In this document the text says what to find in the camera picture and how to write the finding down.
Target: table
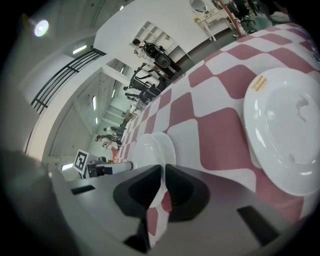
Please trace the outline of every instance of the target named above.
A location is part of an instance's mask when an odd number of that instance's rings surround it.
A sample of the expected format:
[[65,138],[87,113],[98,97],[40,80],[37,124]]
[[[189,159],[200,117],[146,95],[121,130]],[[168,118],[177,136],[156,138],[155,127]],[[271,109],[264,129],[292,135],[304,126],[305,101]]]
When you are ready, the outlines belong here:
[[[164,132],[176,150],[177,165],[243,184],[291,223],[309,214],[318,194],[299,197],[277,188],[259,165],[244,129],[243,102],[260,73],[288,67],[320,84],[309,35],[298,25],[281,24],[233,42],[202,60],[161,93],[127,126],[119,162],[131,159],[143,134]],[[147,211],[150,245],[167,227],[171,210],[160,189]]]

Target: black chair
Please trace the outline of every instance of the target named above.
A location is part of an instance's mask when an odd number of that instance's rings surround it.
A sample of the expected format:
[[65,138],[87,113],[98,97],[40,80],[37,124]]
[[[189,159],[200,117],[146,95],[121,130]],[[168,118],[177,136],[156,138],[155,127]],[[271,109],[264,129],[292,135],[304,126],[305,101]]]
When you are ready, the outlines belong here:
[[247,25],[251,23],[256,24],[253,19],[249,19],[247,16],[249,15],[250,10],[246,7],[244,0],[233,0],[237,11],[233,13],[242,23],[246,23]]

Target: white wall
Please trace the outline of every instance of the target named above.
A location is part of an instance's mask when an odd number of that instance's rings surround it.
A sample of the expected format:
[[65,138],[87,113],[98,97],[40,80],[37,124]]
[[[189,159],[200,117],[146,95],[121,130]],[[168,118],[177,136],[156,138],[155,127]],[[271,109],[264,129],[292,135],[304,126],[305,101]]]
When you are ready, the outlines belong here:
[[31,103],[41,88],[65,65],[74,58],[64,54],[49,56],[41,65],[37,65],[19,85],[26,100]]
[[72,106],[56,132],[49,155],[61,158],[74,156],[76,158],[78,150],[86,151],[88,149],[91,137],[92,135]]
[[44,157],[49,155],[55,135],[73,100],[84,90],[87,85],[86,82],[92,76],[98,75],[102,70],[101,67],[112,60],[113,58],[110,55],[97,59],[73,76],[62,87],[33,129],[32,134],[34,136],[30,139],[27,151],[30,157],[42,161]]
[[[134,75],[135,70],[131,67],[126,67],[125,71],[124,71],[124,75],[126,77],[128,77],[129,79],[131,79],[131,77]],[[111,100],[111,106],[122,111],[122,112],[126,112],[129,108],[130,105],[133,104],[134,102],[131,100],[127,99],[127,96],[125,96],[125,91],[124,91],[124,87],[127,85],[121,84],[116,92],[115,97]]]
[[189,0],[135,0],[98,30],[94,47],[137,68],[144,58],[138,58],[129,44],[145,22],[149,21],[188,53],[208,39],[203,29],[194,22],[195,17]]

